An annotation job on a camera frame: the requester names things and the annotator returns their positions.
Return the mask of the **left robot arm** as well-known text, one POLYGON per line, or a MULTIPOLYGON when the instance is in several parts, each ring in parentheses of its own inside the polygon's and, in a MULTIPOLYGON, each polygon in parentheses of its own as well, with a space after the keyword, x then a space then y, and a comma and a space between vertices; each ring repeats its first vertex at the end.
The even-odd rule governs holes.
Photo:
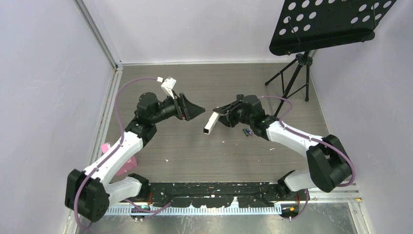
POLYGON ((183 93, 173 93, 163 101, 159 101, 155 93, 142 94, 134 118, 116 144, 83 171, 74 169, 69 173, 65 206, 97 222, 117 202, 132 197, 138 202, 145 201, 150 194, 148 179, 135 173, 114 183, 112 178, 150 142, 157 132, 157 123, 170 117, 190 121, 204 112, 205 108, 190 102, 183 93))

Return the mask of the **white silver prism bar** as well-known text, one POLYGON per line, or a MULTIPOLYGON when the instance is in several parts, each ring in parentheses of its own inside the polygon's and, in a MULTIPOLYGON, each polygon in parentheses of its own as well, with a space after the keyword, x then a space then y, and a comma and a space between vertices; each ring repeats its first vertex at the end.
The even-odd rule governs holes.
POLYGON ((214 128, 214 126, 215 126, 216 122, 218 121, 219 117, 220 117, 220 114, 217 113, 217 112, 213 112, 211 114, 211 116, 209 117, 206 125, 203 128, 203 133, 204 134, 209 135, 211 133, 211 131, 214 128))

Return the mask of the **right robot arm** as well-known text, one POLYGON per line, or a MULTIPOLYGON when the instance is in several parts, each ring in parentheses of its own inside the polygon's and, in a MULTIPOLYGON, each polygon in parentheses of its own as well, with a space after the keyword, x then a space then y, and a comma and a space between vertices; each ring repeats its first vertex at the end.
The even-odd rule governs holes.
POLYGON ((204 134, 209 135, 217 122, 230 128, 246 124, 254 135, 282 144, 306 158, 308 170, 291 171, 277 181, 278 194, 284 200, 311 188, 329 193, 355 180, 354 165, 336 136, 312 135, 289 126, 282 117, 265 113, 261 97, 237 95, 236 101, 213 109, 204 134))

